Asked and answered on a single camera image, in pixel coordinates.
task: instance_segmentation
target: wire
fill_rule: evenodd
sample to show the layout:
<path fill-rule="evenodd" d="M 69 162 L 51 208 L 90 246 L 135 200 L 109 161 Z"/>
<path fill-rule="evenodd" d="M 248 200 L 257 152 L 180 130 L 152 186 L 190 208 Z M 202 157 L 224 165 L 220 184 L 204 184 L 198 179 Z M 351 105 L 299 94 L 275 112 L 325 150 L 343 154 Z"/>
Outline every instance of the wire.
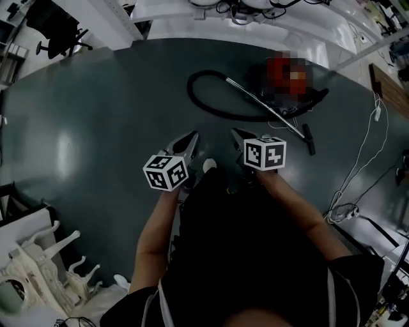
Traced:
<path fill-rule="evenodd" d="M 189 2 L 191 6 L 195 8 L 200 8 L 200 9 L 213 9 L 214 7 L 217 7 L 217 5 L 219 4 L 219 3 L 216 3 L 216 4 L 210 4 L 208 6 L 201 6 L 200 4 L 193 3 L 192 0 L 187 0 L 187 1 Z"/>
<path fill-rule="evenodd" d="M 78 326 L 79 327 L 81 327 L 81 321 L 87 323 L 88 326 L 96 327 L 96 325 L 91 320 L 89 320 L 87 317 L 69 317 L 69 318 L 67 318 L 65 320 L 57 319 L 56 323 L 54 324 L 54 327 L 63 326 L 70 319 L 78 319 Z"/>
<path fill-rule="evenodd" d="M 357 42 L 357 38 L 360 36 L 361 38 L 367 38 L 369 42 L 371 42 L 372 44 L 374 44 L 374 42 L 368 37 L 367 34 L 365 34 L 364 32 L 358 32 L 357 28 L 352 25 L 351 23 L 348 23 L 348 25 L 350 26 L 350 29 L 352 31 L 352 33 L 354 34 L 353 37 L 353 43 L 355 44 Z M 393 64 L 388 63 L 388 61 L 385 58 L 385 54 L 383 52 L 379 52 L 379 50 L 376 50 L 377 53 L 379 54 L 379 56 L 388 64 L 388 66 L 390 67 L 395 67 Z"/>
<path fill-rule="evenodd" d="M 339 209 L 339 208 L 346 207 L 346 206 L 353 206 L 354 209 L 355 208 L 359 209 L 355 203 L 348 202 L 348 203 L 340 204 L 336 207 L 333 207 L 332 210 Z M 325 216 L 328 212 L 330 212 L 330 209 L 326 210 L 326 212 L 324 212 L 322 215 Z"/>
<path fill-rule="evenodd" d="M 283 126 L 283 127 L 274 127 L 274 126 L 272 126 L 270 123 L 271 123 L 271 121 L 267 121 L 267 124 L 269 125 L 269 127 L 273 128 L 273 129 L 275 129 L 275 130 L 288 129 L 291 133 L 294 133 L 294 131 L 293 131 L 290 127 L 288 127 L 288 126 L 285 126 L 285 127 L 284 127 L 284 126 Z M 298 122 L 297 122 L 296 117 L 293 118 L 293 126 L 294 126 L 295 128 L 298 127 Z"/>
<path fill-rule="evenodd" d="M 289 8 L 291 6 L 294 6 L 294 4 L 299 3 L 301 0 L 292 0 L 292 2 L 288 3 L 288 4 L 280 4 L 280 3 L 274 3 L 271 0 L 270 4 L 274 7 L 274 8 L 280 8 L 280 9 L 286 9 Z"/>
<path fill-rule="evenodd" d="M 364 140 L 362 141 L 362 144 L 361 144 L 360 147 L 359 147 L 359 152 L 358 152 L 358 156 L 357 156 L 357 159 L 356 159 L 356 161 L 355 161 L 355 164 L 354 164 L 353 167 L 351 168 L 350 173 L 348 174 L 348 176 L 347 176 L 346 179 L 344 180 L 344 183 L 342 184 L 342 186 L 340 187 L 340 189 L 334 194 L 334 196 L 333 196 L 333 198 L 332 198 L 332 201 L 331 201 L 331 204 L 330 204 L 330 208 L 329 208 L 329 210 L 327 211 L 328 213 L 324 216 L 324 219 L 327 219 L 330 224 L 334 224 L 334 223 L 335 223 L 335 224 L 338 224 L 338 223 L 340 222 L 340 221 L 338 221 L 338 220 L 333 220 L 332 217 L 331 217 L 334 208 L 338 205 L 339 201 L 342 199 L 342 197 L 343 197 L 345 191 L 348 189 L 348 187 L 349 187 L 349 185 L 351 184 L 351 182 L 353 181 L 353 179 L 354 179 L 356 176 L 358 176 L 358 174 L 359 174 L 365 167 L 367 167 L 367 166 L 379 155 L 379 153 L 381 153 L 381 151 L 383 150 L 383 148 L 384 148 L 384 146 L 385 146 L 385 143 L 386 143 L 386 141 L 387 141 L 387 139 L 388 139 L 388 130 L 389 130 L 389 115 L 388 115 L 388 110 L 387 110 L 385 104 L 382 102 L 382 100 L 381 100 L 381 98 L 379 97 L 379 95 L 378 95 L 378 99 L 376 99 L 377 94 L 376 94 L 375 92 L 373 92 L 373 96 L 374 96 L 374 106 L 375 106 L 375 109 L 374 109 L 374 110 L 371 112 L 371 114 L 369 115 L 368 128 L 367 128 L 367 131 L 366 131 Z M 359 158 L 360 158 L 360 154 L 361 154 L 362 148 L 364 147 L 364 144 L 365 144 L 365 142 L 366 142 L 366 140 L 367 140 L 367 137 L 368 137 L 368 134 L 369 134 L 369 129 L 370 129 L 370 127 L 371 127 L 372 116 L 373 116 L 373 114 L 377 111 L 377 108 L 378 108 L 378 107 L 380 108 L 380 103 L 383 104 L 383 107 L 384 107 L 385 112 L 386 112 L 386 119 L 387 119 L 387 126 L 386 126 L 386 131 L 385 131 L 385 138 L 384 138 L 384 140 L 383 140 L 383 142 L 382 142 L 382 147 L 378 150 L 378 152 L 376 152 L 375 156 L 373 156 L 365 165 L 363 165 L 363 166 L 358 170 L 358 172 L 356 172 L 356 173 L 351 177 L 352 172 L 354 171 L 354 169 L 355 169 L 356 166 L 358 165 L 358 161 L 359 161 Z"/>
<path fill-rule="evenodd" d="M 307 1 L 307 0 L 304 0 L 304 2 L 309 3 L 309 4 L 321 4 L 321 3 L 324 3 L 324 1 L 318 1 L 318 2 L 316 2 L 316 3 L 310 3 L 310 2 Z"/>
<path fill-rule="evenodd" d="M 361 200 L 361 198 L 365 195 L 365 194 L 367 194 L 368 193 L 368 191 L 370 191 L 370 189 L 372 189 L 372 187 L 374 187 L 376 184 L 378 184 L 379 183 L 379 181 L 382 179 L 382 178 L 384 178 L 385 176 L 386 176 L 386 174 L 388 173 L 388 172 L 390 172 L 393 168 L 395 168 L 396 167 L 396 162 L 392 165 L 392 166 L 390 166 L 370 187 L 368 187 L 368 189 L 364 192 L 364 193 L 362 193 L 359 197 L 358 197 L 358 199 L 355 201 L 355 204 L 357 204 L 360 200 Z"/>
<path fill-rule="evenodd" d="M 267 16 L 264 12 L 261 12 L 261 14 L 262 14 L 265 18 L 267 18 L 267 19 L 277 19 L 277 18 L 279 18 L 279 17 L 281 17 L 281 16 L 284 16 L 284 15 L 287 13 L 287 9 L 285 9 L 285 8 L 283 8 L 283 9 L 284 9 L 284 12 L 281 13 L 280 15 L 278 15 L 278 16 L 275 16 L 275 14 L 274 14 L 274 15 L 272 15 L 271 17 L 269 17 L 269 16 Z"/>
<path fill-rule="evenodd" d="M 236 25 L 246 26 L 246 25 L 253 23 L 253 19 L 251 16 L 249 16 L 251 18 L 250 20 L 246 20 L 245 23 L 240 23 L 237 19 L 235 19 L 235 15 L 233 15 L 233 7 L 230 7 L 230 14 L 231 14 L 231 21 L 235 23 Z"/>
<path fill-rule="evenodd" d="M 220 10 L 220 7 L 222 6 L 222 4 L 226 4 L 229 7 L 227 9 L 225 9 L 225 10 Z M 221 1 L 221 2 L 216 4 L 216 11 L 217 11 L 217 13 L 220 13 L 220 14 L 227 13 L 230 10 L 230 8 L 231 8 L 231 4 L 229 4 L 227 2 L 224 2 L 224 1 Z"/>

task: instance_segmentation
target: wooden board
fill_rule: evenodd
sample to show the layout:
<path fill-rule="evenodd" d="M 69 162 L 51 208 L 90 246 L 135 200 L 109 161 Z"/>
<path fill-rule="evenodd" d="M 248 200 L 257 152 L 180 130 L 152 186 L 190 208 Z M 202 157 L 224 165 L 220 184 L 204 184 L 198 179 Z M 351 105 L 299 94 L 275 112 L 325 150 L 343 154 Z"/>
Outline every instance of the wooden board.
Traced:
<path fill-rule="evenodd" d="M 369 65 L 369 74 L 372 90 L 391 103 L 402 115 L 409 118 L 409 98 L 405 91 L 374 64 Z"/>

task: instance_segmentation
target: black shirt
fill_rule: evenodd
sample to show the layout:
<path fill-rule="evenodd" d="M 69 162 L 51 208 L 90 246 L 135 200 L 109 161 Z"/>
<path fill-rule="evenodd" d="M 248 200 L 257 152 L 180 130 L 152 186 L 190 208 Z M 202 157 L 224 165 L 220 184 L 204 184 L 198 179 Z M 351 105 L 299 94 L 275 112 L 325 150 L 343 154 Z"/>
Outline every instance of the black shirt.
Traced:
<path fill-rule="evenodd" d="M 277 312 L 293 326 L 330 326 L 328 274 L 333 280 L 336 326 L 365 324 L 376 304 L 383 260 L 373 255 L 328 263 L 261 186 L 226 193 L 211 169 L 185 201 L 180 239 L 163 291 L 175 327 L 222 326 L 245 308 Z M 101 326 L 118 321 L 163 326 L 156 287 L 117 303 Z"/>

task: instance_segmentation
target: floor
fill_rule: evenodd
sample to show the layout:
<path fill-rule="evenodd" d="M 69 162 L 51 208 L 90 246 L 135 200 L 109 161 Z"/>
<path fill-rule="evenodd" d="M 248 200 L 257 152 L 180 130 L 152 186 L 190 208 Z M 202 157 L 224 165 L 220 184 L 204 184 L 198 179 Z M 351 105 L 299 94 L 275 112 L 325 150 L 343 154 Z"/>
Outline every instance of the floor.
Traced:
<path fill-rule="evenodd" d="M 213 157 L 227 170 L 233 187 L 240 169 L 229 135 L 232 127 L 286 140 L 287 164 L 279 173 L 324 212 L 355 162 L 374 109 L 372 92 L 337 73 L 313 68 L 314 88 L 330 90 L 298 119 L 299 126 L 308 123 L 311 128 L 315 156 L 287 130 L 212 116 L 186 94 L 188 77 L 203 69 L 220 70 L 245 84 L 248 67 L 267 54 L 271 50 L 212 40 L 152 40 L 116 52 L 85 52 L 32 73 L 4 94 L 8 124 L 2 130 L 0 182 L 15 181 L 26 197 L 55 207 L 65 234 L 79 229 L 82 236 L 72 243 L 76 256 L 65 257 L 66 264 L 86 255 L 85 268 L 100 263 L 98 275 L 106 285 L 115 273 L 131 277 L 139 233 L 159 195 L 149 189 L 143 165 L 185 132 L 201 135 L 196 168 Z M 198 96 L 210 105 L 263 112 L 222 82 L 203 80 L 197 86 Z M 408 147 L 409 121 L 394 109 L 388 113 L 385 147 L 350 185 L 345 202 L 356 199 Z M 385 129 L 382 111 L 380 121 L 371 124 L 361 165 L 380 149 Z M 396 226 L 408 198 L 407 185 L 397 188 L 390 171 L 359 206 L 363 215 L 404 243 Z M 364 221 L 351 219 L 343 227 L 382 254 L 393 249 Z"/>
<path fill-rule="evenodd" d="M 36 55 L 36 48 L 38 42 L 41 42 L 42 45 L 46 47 L 48 46 L 49 41 L 43 36 L 43 34 L 41 34 L 35 29 L 27 27 L 24 23 L 24 26 L 21 28 L 16 39 L 14 40 L 14 44 L 20 45 L 21 47 L 28 49 L 28 55 L 23 65 L 21 66 L 21 69 L 17 77 L 18 79 L 22 79 L 23 77 L 43 67 L 49 66 L 52 63 L 56 63 L 64 59 L 64 56 L 62 55 L 59 55 L 53 59 L 49 59 L 46 51 L 41 51 L 38 55 Z M 89 44 L 94 49 L 99 49 L 105 46 L 91 33 L 87 33 L 84 36 L 83 42 Z"/>

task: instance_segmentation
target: wrist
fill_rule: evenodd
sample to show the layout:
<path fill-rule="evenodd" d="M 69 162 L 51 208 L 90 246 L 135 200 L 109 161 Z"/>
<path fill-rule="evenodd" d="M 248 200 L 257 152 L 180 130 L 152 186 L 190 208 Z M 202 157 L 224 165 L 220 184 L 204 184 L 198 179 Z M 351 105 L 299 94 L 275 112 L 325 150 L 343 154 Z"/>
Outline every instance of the wrist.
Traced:
<path fill-rule="evenodd" d="M 271 171 L 256 171 L 256 176 L 260 180 L 260 182 L 274 180 L 277 175 L 277 169 Z"/>
<path fill-rule="evenodd" d="M 176 187 L 173 191 L 162 191 L 160 195 L 164 199 L 177 199 L 179 198 L 180 187 Z"/>

